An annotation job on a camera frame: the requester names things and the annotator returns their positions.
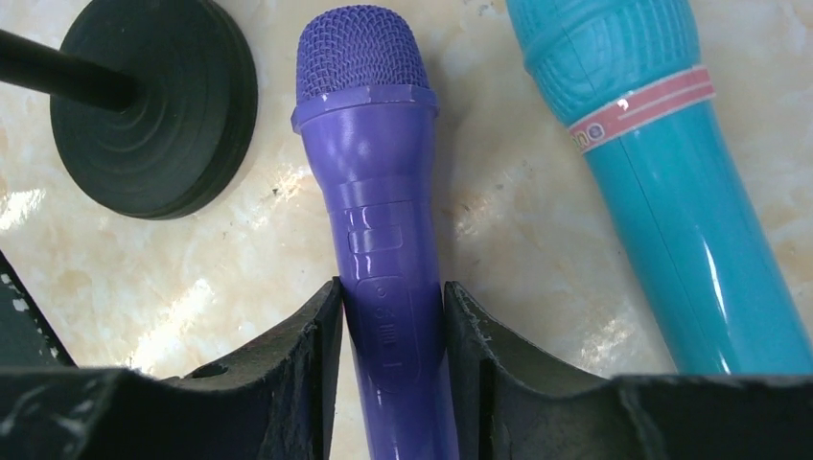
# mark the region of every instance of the black rubber holder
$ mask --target black rubber holder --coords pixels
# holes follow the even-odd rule
[[[60,50],[135,78],[122,112],[51,99],[65,168],[116,213],[174,219],[225,189],[257,116],[248,44],[210,0],[93,0]]]

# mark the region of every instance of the pink band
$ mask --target pink band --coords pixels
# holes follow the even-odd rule
[[[576,147],[587,153],[633,129],[713,97],[708,70],[697,66],[604,105],[571,126],[570,136]]]

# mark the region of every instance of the tabletop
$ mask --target tabletop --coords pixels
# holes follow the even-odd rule
[[[0,29],[58,47],[86,0],[3,0]],[[290,128],[299,34],[333,0],[220,0],[255,59],[243,166],[187,218],[115,215],[63,168],[48,97],[0,84],[0,248],[81,366],[183,375],[271,328],[337,273]],[[504,0],[377,1],[414,31],[440,99],[433,221],[441,276],[557,357],[601,376],[674,366],[590,171],[523,70]],[[813,4],[691,0],[732,156],[813,329]],[[332,458],[366,456],[345,335]]]

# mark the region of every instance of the purple mesh grille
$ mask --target purple mesh grille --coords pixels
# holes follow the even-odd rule
[[[296,102],[375,84],[430,89],[415,36],[397,13],[373,6],[322,13],[299,37]]]

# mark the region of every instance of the microphone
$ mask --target microphone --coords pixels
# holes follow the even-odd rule
[[[435,94],[405,20],[354,6],[299,39],[291,123],[330,214],[367,444],[456,459],[430,216]]]
[[[806,374],[810,343],[711,105],[687,0],[508,0],[681,372]]]

